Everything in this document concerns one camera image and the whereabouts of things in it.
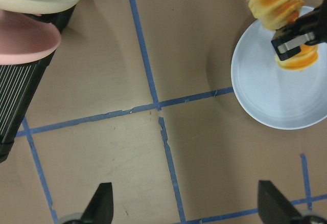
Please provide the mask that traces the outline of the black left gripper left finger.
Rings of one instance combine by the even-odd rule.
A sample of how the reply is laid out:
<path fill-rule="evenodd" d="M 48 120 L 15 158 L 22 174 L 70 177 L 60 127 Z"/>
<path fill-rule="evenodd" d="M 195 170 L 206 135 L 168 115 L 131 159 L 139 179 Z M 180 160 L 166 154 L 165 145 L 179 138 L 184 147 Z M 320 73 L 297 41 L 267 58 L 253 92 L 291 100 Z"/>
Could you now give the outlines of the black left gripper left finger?
<path fill-rule="evenodd" d="M 100 183 L 84 210 L 82 223 L 110 224 L 113 220 L 112 183 Z"/>

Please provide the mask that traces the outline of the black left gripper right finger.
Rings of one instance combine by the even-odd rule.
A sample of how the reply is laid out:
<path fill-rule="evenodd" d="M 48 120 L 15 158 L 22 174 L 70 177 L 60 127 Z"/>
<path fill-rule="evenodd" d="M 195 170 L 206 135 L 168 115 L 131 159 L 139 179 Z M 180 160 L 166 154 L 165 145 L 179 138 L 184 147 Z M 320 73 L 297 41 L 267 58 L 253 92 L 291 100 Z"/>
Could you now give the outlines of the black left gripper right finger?
<path fill-rule="evenodd" d="M 302 215 L 288 199 L 267 180 L 258 182 L 258 214 L 265 224 L 300 223 Z"/>

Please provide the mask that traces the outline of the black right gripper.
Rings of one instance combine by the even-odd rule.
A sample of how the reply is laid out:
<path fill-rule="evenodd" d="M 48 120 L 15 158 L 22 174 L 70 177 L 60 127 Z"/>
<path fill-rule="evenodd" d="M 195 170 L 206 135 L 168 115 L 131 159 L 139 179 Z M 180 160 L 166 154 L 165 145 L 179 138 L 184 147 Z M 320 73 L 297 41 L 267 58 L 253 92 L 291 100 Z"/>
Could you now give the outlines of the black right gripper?
<path fill-rule="evenodd" d="M 326 42 L 326 0 L 311 12 L 298 18 L 292 30 L 278 29 L 271 44 L 280 61 L 301 52 L 301 46 L 314 46 Z"/>

